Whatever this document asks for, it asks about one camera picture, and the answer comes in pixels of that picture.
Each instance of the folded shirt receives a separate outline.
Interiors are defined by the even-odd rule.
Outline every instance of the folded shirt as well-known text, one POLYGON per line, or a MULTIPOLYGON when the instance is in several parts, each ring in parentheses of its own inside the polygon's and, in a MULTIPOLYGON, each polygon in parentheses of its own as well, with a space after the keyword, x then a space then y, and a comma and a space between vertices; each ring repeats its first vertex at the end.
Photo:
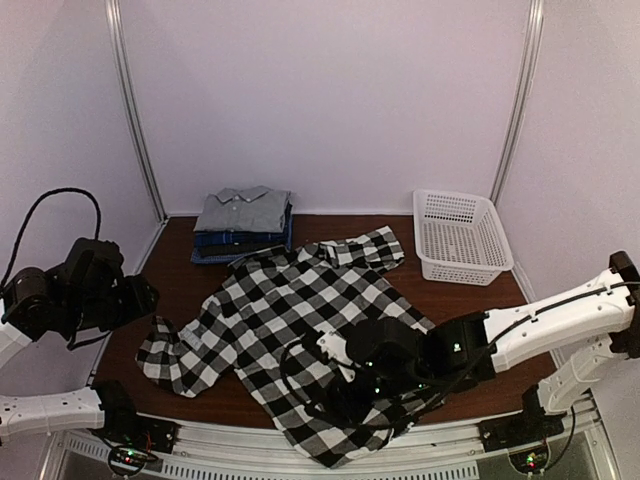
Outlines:
POLYGON ((194 231, 242 231, 280 233, 291 192, 253 187, 225 188, 205 200, 194 231))
POLYGON ((285 228, 278 233, 269 232, 196 232, 193 246, 234 245, 246 243, 286 243, 288 224, 291 221, 291 204, 285 211, 285 228))
MULTIPOLYGON (((291 215, 287 218, 286 225, 286 238, 284 242, 280 242, 279 245, 283 245, 291 250, 291 246, 293 245, 293 220, 291 215)), ((234 253, 234 254, 226 254, 226 255, 201 255, 199 248, 195 247, 193 252, 191 253, 191 263, 196 265, 217 265, 221 263, 231 263, 240 258, 244 258, 247 255, 253 255, 256 251, 262 251, 257 248, 255 244, 252 246, 253 250, 251 252, 245 253, 234 253)))
POLYGON ((209 245, 207 247, 197 247, 201 257, 212 257, 216 255, 236 255, 238 253, 252 253, 265 248, 272 248, 282 245, 285 242, 273 243, 245 243, 242 245, 209 245))

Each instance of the brown table surface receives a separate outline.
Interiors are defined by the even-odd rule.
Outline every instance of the brown table surface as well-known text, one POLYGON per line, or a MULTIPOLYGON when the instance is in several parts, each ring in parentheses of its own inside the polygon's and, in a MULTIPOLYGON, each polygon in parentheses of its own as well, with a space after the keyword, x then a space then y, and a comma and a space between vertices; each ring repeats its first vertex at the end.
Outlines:
MULTIPOLYGON (((160 291, 158 314, 170 319, 178 328, 198 315, 202 302, 226 278, 225 266, 190 263, 194 225, 195 218, 172 218, 143 270, 160 291)), ((406 254, 405 263, 389 272, 386 278, 435 324, 477 310, 524 303, 511 273, 503 273, 488 287, 424 280, 420 260, 415 253, 412 218, 408 216, 296 215, 294 247, 320 240, 351 238, 384 225, 393 229, 406 254)), ((96 381, 119 380, 141 413, 224 425, 274 428, 269 415, 233 372, 194 399, 162 390, 151 383, 134 360, 149 329, 149 322, 139 321, 114 332, 98 367, 96 381)), ((551 357, 540 355, 471 391, 451 395, 444 407, 423 417, 421 423, 518 410, 522 393, 554 369, 551 357)))

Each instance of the white backdrop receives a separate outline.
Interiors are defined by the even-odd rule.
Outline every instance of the white backdrop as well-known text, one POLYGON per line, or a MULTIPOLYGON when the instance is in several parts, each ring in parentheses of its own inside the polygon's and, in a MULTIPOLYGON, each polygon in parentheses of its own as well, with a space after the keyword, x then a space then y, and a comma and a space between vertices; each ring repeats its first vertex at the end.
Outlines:
MULTIPOLYGON (((0 0, 0 275, 18 228, 45 190, 77 186, 102 207, 102 238, 130 272, 156 223, 123 113, 102 0, 0 0)), ((66 258, 91 236, 91 203, 65 195, 41 204, 14 273, 66 258)), ((58 393, 87 380, 96 348, 69 353, 48 334, 0 372, 0 394, 58 393)), ((0 448, 0 479, 32 479, 44 437, 0 448)))
MULTIPOLYGON (((620 249, 640 265, 638 18, 634 0, 546 2, 538 69, 498 208, 539 298, 592 278, 620 249)), ((640 478, 640 361, 594 393, 623 478, 640 478)))
POLYGON ((298 212, 408 213, 488 195, 529 2, 139 0, 122 16, 170 214, 266 184, 298 212))

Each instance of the blue folded shirt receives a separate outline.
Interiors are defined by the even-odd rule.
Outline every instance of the blue folded shirt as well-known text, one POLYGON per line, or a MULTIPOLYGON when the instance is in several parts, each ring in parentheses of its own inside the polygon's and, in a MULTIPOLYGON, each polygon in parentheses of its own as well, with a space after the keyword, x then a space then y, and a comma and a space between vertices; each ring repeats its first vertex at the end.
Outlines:
MULTIPOLYGON (((284 237, 284 239, 282 241, 275 241, 277 243, 281 243, 283 245, 285 245, 289 250, 291 250, 291 247, 293 245, 293 215, 291 215, 291 205, 289 205, 287 207, 287 221, 286 221, 286 225, 285 225, 285 231, 282 232, 282 234, 277 234, 277 235, 282 235, 284 237)), ((230 238, 231 235, 236 235, 235 239, 239 238, 237 235, 248 235, 248 232, 215 232, 215 234, 219 234, 219 233, 226 233, 227 234, 227 238, 230 238)), ((208 232, 206 235, 212 235, 214 234, 213 232, 208 232)), ((276 234, 251 234, 251 235, 276 235, 276 234)), ((206 247, 206 246, 210 246, 211 244, 205 244, 205 245, 201 245, 200 247, 206 247)), ((196 246, 193 249, 193 252, 191 254, 191 263, 194 263, 196 265, 216 265, 216 264, 223 264, 223 263, 231 263, 235 260, 238 260, 239 258, 243 258, 246 257, 247 255, 253 255, 255 253, 255 251, 251 251, 251 252, 246 252, 246 253, 238 253, 238 254, 234 254, 234 255, 210 255, 210 256, 203 256, 200 251, 199 251, 199 246, 196 246)))
POLYGON ((209 247, 211 245, 235 245, 243 243, 286 243, 287 231, 291 223, 291 204, 285 211, 285 227, 278 233, 260 232, 196 232, 193 246, 209 247))

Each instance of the white plastic basket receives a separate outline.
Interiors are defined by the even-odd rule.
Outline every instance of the white plastic basket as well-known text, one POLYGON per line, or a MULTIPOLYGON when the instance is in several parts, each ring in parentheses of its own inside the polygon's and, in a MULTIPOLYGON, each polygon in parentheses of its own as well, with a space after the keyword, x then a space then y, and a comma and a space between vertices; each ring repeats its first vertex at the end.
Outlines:
POLYGON ((416 190, 413 223, 416 252, 427 280, 489 285, 513 268, 498 212, 487 198, 416 190))

